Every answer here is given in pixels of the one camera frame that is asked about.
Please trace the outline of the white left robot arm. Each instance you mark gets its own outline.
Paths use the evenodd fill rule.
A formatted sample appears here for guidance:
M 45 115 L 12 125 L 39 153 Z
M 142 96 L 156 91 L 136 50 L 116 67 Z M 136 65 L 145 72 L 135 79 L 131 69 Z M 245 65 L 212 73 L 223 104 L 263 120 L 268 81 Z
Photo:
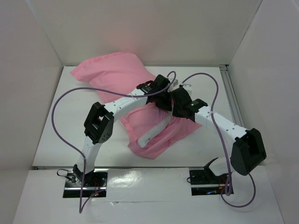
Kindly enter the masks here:
M 99 102 L 92 105 L 84 122 L 83 155 L 73 167 L 77 183 L 87 186 L 92 182 L 100 147 L 112 136 L 114 122 L 120 117 L 151 102 L 158 102 L 160 108 L 171 111 L 169 91 L 175 82 L 175 77 L 167 79 L 158 75 L 153 81 L 139 84 L 129 94 L 121 94 L 120 99 L 103 105 Z

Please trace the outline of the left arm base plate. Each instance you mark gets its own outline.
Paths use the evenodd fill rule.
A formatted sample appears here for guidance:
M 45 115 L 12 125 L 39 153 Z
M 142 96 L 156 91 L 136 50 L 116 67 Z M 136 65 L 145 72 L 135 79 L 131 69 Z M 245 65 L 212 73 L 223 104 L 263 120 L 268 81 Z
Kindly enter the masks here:
M 59 169 L 57 175 L 65 178 L 63 198 L 79 198 L 81 182 L 75 176 L 73 171 Z M 88 198 L 91 194 L 93 197 L 106 197 L 107 195 L 107 178 L 108 170 L 95 169 L 92 177 L 85 181 L 83 185 L 83 198 Z

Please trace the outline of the pink pillowcase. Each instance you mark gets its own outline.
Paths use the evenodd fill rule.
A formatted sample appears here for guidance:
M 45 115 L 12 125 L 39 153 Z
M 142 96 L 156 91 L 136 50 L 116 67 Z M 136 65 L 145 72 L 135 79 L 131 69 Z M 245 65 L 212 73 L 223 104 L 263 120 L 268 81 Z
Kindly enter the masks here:
M 71 75 L 80 82 L 101 88 L 98 94 L 103 103 L 119 99 L 120 96 L 115 95 L 117 92 L 129 94 L 137 85 L 155 79 L 135 54 L 123 52 L 85 60 L 71 71 Z M 171 113 L 157 108 L 154 103 L 148 103 L 120 117 L 119 121 L 129 137 L 128 148 L 137 156 L 155 159 L 201 126 L 189 119 L 172 117 L 170 124 L 146 147 L 141 148 L 138 139 L 168 115 Z

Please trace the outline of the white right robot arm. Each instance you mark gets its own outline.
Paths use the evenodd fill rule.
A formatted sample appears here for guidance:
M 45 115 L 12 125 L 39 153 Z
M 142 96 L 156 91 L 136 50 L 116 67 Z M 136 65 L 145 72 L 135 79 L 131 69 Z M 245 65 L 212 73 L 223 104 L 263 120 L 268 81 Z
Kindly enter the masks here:
M 252 128 L 248 130 L 213 112 L 201 99 L 192 100 L 182 86 L 171 92 L 173 116 L 190 119 L 201 124 L 215 134 L 221 133 L 226 144 L 231 171 L 248 175 L 263 162 L 267 155 L 261 133 Z

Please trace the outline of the white pillow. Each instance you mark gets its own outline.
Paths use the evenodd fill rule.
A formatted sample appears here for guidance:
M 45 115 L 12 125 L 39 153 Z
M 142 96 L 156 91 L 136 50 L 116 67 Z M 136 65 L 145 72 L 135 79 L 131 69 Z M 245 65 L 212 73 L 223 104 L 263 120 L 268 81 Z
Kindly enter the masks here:
M 141 148 L 147 146 L 147 144 L 158 134 L 160 134 L 171 122 L 172 116 L 168 115 L 163 121 L 147 131 L 143 136 L 138 139 L 138 144 Z

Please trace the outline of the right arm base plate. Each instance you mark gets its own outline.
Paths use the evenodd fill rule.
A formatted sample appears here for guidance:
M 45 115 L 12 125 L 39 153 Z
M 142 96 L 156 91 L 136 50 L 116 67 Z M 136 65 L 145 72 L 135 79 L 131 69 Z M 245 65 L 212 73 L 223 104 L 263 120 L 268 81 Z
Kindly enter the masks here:
M 192 196 L 219 195 L 225 187 L 228 174 L 215 176 L 208 169 L 190 169 L 186 181 L 191 185 Z

